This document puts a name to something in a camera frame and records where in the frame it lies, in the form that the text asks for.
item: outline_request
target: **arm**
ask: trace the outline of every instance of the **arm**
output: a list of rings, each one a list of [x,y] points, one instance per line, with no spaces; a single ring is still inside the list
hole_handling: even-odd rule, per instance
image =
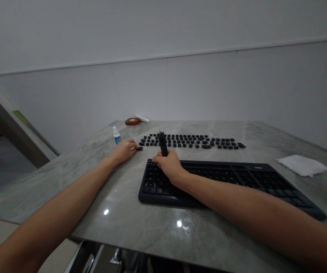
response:
[[[107,158],[32,214],[0,245],[0,273],[37,272],[83,217],[113,169],[136,148],[134,140],[122,141]]]
[[[190,174],[175,151],[152,159],[171,183],[219,213],[255,240],[313,271],[327,271],[327,226],[252,188]]]

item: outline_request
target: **forearm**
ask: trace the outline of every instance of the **forearm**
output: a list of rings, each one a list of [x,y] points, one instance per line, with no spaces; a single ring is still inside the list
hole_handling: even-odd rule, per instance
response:
[[[310,268],[327,268],[327,227],[251,188],[186,174],[179,187],[255,240]]]
[[[37,272],[88,210],[115,165],[109,158],[102,160],[37,210],[0,246],[0,260],[8,262],[11,271]]]

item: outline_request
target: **person's left hand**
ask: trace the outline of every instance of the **person's left hand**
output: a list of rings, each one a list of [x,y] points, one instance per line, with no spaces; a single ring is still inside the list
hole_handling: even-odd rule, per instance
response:
[[[133,140],[123,140],[118,143],[108,158],[115,164],[119,165],[129,159],[140,147]]]

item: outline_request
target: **keycap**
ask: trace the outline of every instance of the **keycap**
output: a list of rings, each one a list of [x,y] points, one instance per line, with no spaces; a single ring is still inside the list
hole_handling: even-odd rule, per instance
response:
[[[144,186],[142,189],[143,193],[149,193],[149,186]]]

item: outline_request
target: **white object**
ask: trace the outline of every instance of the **white object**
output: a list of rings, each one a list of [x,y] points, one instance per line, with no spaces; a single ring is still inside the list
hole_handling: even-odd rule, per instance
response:
[[[118,132],[118,129],[115,126],[113,126],[113,136],[115,139],[115,144],[118,144],[119,142],[122,141],[121,134]]]
[[[141,121],[143,121],[143,122],[149,123],[149,119],[146,119],[146,118],[141,117],[141,116],[139,116],[139,115],[136,115],[136,117],[138,117],[138,118],[139,118]]]
[[[314,174],[327,171],[327,167],[322,163],[301,155],[291,155],[281,159],[276,159],[276,161],[300,176],[313,177]]]

